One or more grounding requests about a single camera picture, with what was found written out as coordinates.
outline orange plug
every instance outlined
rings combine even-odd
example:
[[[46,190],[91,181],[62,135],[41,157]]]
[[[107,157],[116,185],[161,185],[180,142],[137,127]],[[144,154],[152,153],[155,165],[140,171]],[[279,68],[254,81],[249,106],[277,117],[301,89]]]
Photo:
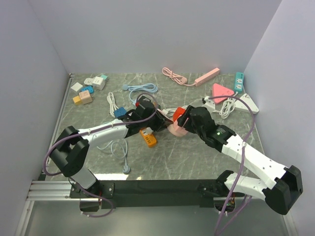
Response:
[[[178,107],[173,115],[173,121],[176,121],[178,117],[185,113],[185,109],[182,107]]]

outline light blue cable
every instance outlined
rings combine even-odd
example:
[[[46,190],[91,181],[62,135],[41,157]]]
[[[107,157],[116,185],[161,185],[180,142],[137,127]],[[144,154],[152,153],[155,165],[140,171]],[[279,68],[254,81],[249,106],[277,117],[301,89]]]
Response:
[[[123,85],[123,90],[127,91],[129,90],[129,99],[133,103],[133,105],[136,104],[136,100],[133,100],[131,98],[131,94],[136,91],[144,91],[144,92],[149,92],[149,93],[156,93],[158,91],[158,87],[152,83],[147,83],[145,85],[135,85],[135,86],[128,86],[128,85]]]

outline white wall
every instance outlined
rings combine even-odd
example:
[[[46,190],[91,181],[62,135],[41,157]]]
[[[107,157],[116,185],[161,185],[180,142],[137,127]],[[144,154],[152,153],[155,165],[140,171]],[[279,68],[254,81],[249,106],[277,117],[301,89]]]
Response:
[[[13,235],[57,120],[67,73],[26,0],[0,2],[0,235]]]
[[[29,0],[68,72],[244,71],[281,0]]]
[[[245,70],[266,153],[302,171],[292,208],[301,236],[315,234],[315,1],[283,0]]]

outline pink object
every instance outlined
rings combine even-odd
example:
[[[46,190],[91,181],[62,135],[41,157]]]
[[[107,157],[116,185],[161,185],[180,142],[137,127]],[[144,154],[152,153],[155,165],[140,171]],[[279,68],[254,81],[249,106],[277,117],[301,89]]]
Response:
[[[215,76],[219,75],[220,69],[215,68],[212,71],[208,72],[207,74],[199,77],[198,79],[195,79],[195,85],[196,87],[202,85],[203,83],[207,82],[208,80],[214,78]]]
[[[186,77],[173,73],[173,71],[168,69],[167,67],[164,67],[162,69],[162,73],[163,73],[163,75],[171,78],[172,81],[178,83],[179,85],[194,86],[196,84],[196,83],[193,83],[192,85],[186,85],[186,83],[187,83]]]
[[[223,95],[232,96],[233,94],[234,94],[233,90],[230,90],[229,88],[226,88],[222,85],[214,84],[212,87],[212,96],[213,97],[223,96]],[[222,98],[215,98],[213,100],[214,100],[215,104],[219,104],[220,102],[223,102],[226,99],[227,99],[227,97],[222,97]]]
[[[171,133],[171,134],[174,134],[175,136],[177,137],[182,137],[184,136],[185,134],[188,133],[187,130],[185,130],[184,128],[178,126],[178,123],[177,123],[177,120],[174,121],[173,124],[169,125],[167,127],[168,131]]]
[[[83,104],[87,104],[93,101],[93,99],[91,98],[90,92],[88,90],[80,92],[79,96]]]

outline white cable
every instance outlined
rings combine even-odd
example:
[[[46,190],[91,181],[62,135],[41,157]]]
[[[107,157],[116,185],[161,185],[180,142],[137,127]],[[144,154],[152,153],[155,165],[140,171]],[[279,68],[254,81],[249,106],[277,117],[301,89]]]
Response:
[[[122,144],[120,144],[119,143],[119,141],[120,140],[112,140],[112,141],[110,141],[105,147],[97,147],[99,150],[104,150],[104,149],[106,149],[106,148],[108,148],[109,146],[110,146],[110,151],[111,151],[111,153],[112,153],[112,155],[114,156],[114,157],[116,157],[117,159],[125,159],[125,165],[124,165],[124,167],[123,167],[123,173],[124,174],[128,174],[129,172],[130,172],[130,167],[128,166],[128,163],[127,163],[127,154],[128,154],[128,143],[127,143],[127,141],[126,141],[126,139],[124,139],[124,143],[125,143],[125,146],[126,147],[124,147]],[[116,154],[115,154],[115,151],[113,150],[113,145],[114,144],[117,144],[118,146],[120,146],[121,148],[122,148],[122,150],[123,150],[123,153],[124,153],[124,155],[123,156],[117,156]]]
[[[228,98],[225,100],[222,104],[221,110],[217,111],[214,110],[213,112],[219,113],[222,119],[228,118],[231,112],[233,112],[235,109],[235,99],[234,98]]]
[[[110,151],[112,152],[112,155],[113,155],[114,157],[116,157],[117,159],[123,159],[123,158],[125,158],[125,157],[127,156],[127,153],[128,153],[128,143],[127,143],[126,139],[124,139],[124,143],[126,144],[126,148],[124,148],[123,145],[119,143],[119,140],[115,140],[115,141],[112,140],[112,141],[110,141],[105,147],[97,147],[97,148],[98,148],[99,150],[105,150],[106,148],[108,148],[108,147],[110,146]],[[119,157],[119,156],[117,156],[117,155],[114,153],[114,150],[113,150],[113,145],[114,145],[114,144],[117,144],[118,146],[120,146],[120,147],[122,148],[123,153],[124,153],[123,156]]]
[[[116,111],[119,107],[116,105],[115,103],[115,97],[114,97],[114,94],[112,92],[109,92],[108,93],[108,96],[107,96],[107,101],[109,103],[109,114],[115,118],[115,115],[114,115],[114,111]]]
[[[176,112],[177,108],[169,108],[169,109],[163,109],[163,112],[165,111],[165,115],[167,117],[172,117],[174,113]]]

